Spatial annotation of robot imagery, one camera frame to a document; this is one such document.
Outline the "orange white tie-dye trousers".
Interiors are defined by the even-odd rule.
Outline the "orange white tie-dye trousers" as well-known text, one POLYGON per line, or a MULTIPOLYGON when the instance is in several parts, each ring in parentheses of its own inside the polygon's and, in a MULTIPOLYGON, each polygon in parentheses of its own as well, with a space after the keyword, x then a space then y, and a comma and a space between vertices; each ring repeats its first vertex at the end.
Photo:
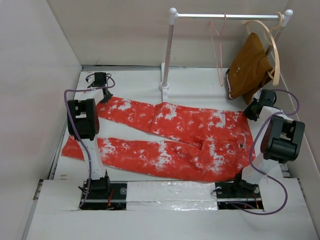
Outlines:
POLYGON ((161 178, 197 182, 231 181, 254 160, 253 137, 240 111, 149 104, 120 97, 97 105, 100 118, 160 141, 100 137, 102 163, 161 178))

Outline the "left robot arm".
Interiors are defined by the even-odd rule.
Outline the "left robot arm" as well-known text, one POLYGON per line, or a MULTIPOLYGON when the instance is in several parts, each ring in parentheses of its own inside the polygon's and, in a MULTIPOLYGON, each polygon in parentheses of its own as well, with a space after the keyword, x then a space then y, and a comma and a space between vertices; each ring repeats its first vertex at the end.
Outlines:
POLYGON ((67 99, 64 92, 64 101, 67 110, 67 127, 69 135, 74 137, 80 146, 84 161, 87 165, 88 177, 83 187, 84 200, 87 198, 104 199, 111 194, 111 183, 105 169, 98 147, 98 133, 100 122, 97 104, 107 103, 113 96, 109 88, 115 86, 112 75, 105 72, 95 72, 88 75, 85 80, 92 83, 86 89, 73 90, 72 92, 84 93, 80 99, 67 99))

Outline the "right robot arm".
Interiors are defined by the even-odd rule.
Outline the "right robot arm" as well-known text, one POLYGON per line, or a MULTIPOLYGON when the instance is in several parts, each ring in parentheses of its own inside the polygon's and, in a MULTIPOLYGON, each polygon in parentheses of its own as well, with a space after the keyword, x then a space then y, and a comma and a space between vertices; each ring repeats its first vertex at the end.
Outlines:
POLYGON ((258 156, 252 159, 255 149, 252 146, 249 165, 234 177, 231 191, 237 197, 254 192, 261 179, 271 170, 295 161, 300 153, 306 125, 274 107, 277 100, 276 92, 277 90, 263 89, 259 98, 254 98, 244 110, 244 116, 249 120, 265 120, 261 128, 266 128, 266 131, 260 143, 258 156))

